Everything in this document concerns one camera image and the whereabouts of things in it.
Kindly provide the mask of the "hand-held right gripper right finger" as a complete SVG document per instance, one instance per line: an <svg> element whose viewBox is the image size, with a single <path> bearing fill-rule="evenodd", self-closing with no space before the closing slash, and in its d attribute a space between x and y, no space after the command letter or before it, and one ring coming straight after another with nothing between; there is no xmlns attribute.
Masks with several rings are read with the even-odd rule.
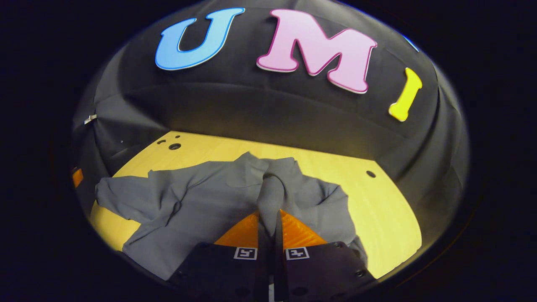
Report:
<svg viewBox="0 0 537 302"><path fill-rule="evenodd" d="M283 210L275 235L276 301L347 302L376 286L357 250L326 241Z"/></svg>

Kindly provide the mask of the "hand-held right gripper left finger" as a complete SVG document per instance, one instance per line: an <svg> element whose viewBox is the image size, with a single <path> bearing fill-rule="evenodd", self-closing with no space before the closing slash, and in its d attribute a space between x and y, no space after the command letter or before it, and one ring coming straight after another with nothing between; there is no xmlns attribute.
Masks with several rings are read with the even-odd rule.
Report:
<svg viewBox="0 0 537 302"><path fill-rule="evenodd" d="M257 211L219 239L200 242L168 283L188 302L268 302L266 244Z"/></svg>

